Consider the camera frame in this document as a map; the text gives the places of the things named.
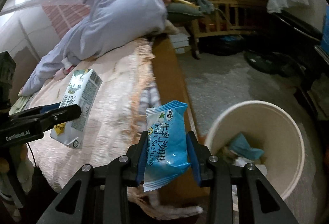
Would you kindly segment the gloved left hand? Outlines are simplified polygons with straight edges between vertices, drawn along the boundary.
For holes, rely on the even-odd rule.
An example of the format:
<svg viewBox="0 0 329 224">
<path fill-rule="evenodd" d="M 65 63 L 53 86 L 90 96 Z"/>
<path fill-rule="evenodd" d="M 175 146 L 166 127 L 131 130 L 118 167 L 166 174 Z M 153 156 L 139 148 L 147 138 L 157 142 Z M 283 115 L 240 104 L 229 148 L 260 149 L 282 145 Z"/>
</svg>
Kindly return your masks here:
<svg viewBox="0 0 329 224">
<path fill-rule="evenodd" d="M 1 211 L 6 216 L 5 223 L 21 220 L 32 189 L 33 174 L 26 144 L 1 152 Z"/>
</svg>

